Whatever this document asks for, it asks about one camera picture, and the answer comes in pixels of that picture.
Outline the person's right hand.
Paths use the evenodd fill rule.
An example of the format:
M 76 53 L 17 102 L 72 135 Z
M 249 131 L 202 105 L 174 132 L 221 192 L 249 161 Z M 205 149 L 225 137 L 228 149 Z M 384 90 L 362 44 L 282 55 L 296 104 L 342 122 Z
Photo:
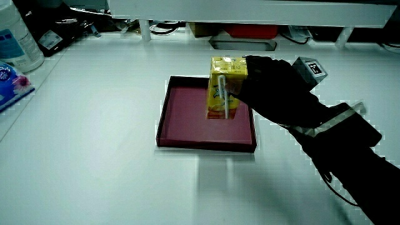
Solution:
M 229 81 L 224 88 L 262 117 L 302 128 L 316 128 L 333 117 L 333 109 L 319 102 L 287 61 L 267 56 L 245 59 L 246 79 Z

